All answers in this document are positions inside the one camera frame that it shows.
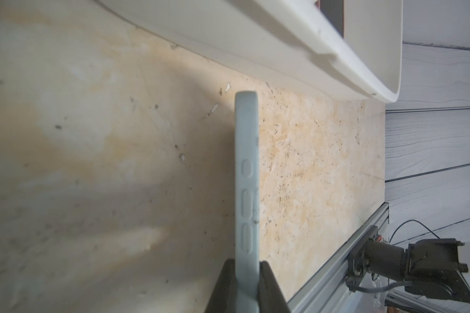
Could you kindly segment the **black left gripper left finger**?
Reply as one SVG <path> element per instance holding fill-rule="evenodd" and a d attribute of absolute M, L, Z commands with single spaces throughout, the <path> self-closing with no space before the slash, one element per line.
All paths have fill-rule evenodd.
<path fill-rule="evenodd" d="M 234 312 L 236 312 L 235 259 L 229 258 L 223 264 L 205 313 Z"/>

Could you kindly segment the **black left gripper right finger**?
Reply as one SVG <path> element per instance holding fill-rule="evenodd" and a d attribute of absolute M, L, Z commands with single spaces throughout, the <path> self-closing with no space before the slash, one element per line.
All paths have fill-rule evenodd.
<path fill-rule="evenodd" d="M 260 262 L 258 304 L 261 313 L 290 313 L 279 284 L 267 261 Z"/>

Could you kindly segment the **light green case phone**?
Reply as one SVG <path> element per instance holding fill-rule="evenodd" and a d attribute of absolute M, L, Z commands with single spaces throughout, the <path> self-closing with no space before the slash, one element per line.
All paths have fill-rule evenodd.
<path fill-rule="evenodd" d="M 235 275 L 236 312 L 258 312 L 259 126 L 258 96 L 235 96 Z"/>

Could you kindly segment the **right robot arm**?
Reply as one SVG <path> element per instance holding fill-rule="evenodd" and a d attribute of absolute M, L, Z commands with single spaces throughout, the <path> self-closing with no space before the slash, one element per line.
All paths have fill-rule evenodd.
<path fill-rule="evenodd" d="M 402 287 L 428 299 L 470 303 L 470 242 L 423 239 L 402 248 L 381 241 L 371 226 L 347 261 L 345 283 L 352 292 Z"/>

